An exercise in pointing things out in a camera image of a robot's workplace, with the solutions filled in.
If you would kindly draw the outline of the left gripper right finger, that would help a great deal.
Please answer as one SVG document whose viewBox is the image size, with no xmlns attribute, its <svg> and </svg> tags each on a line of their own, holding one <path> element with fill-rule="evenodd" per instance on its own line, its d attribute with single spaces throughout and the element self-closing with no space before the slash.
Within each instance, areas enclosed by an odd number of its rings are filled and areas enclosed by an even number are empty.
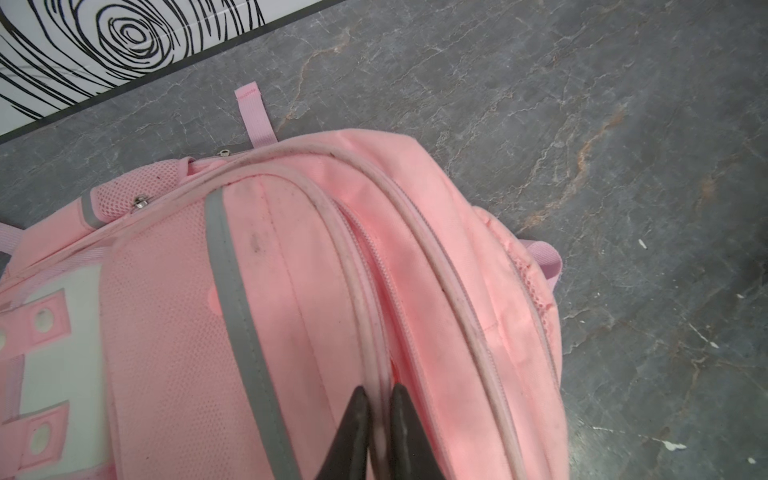
<svg viewBox="0 0 768 480">
<path fill-rule="evenodd" d="M 390 470 L 395 480 L 445 480 L 407 388 L 390 400 Z"/>
</svg>

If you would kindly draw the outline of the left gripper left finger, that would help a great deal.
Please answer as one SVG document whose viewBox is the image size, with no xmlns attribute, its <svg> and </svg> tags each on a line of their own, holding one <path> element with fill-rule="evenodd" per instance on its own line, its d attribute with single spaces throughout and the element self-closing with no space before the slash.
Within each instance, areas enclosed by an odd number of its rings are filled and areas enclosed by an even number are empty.
<svg viewBox="0 0 768 480">
<path fill-rule="evenodd" d="M 317 480 L 364 480 L 367 477 L 371 407 L 365 389 L 352 392 Z"/>
</svg>

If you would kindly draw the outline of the pink student backpack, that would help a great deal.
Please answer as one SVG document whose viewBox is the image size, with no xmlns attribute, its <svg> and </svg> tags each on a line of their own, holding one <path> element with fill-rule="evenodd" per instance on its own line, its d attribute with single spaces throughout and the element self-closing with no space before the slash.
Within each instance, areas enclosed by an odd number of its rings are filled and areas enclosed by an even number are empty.
<svg viewBox="0 0 768 480">
<path fill-rule="evenodd" d="M 1 229 L 5 479 L 316 479 L 354 389 L 393 479 L 404 385 L 446 479 L 565 479 L 558 252 L 414 139 L 158 161 Z"/>
</svg>

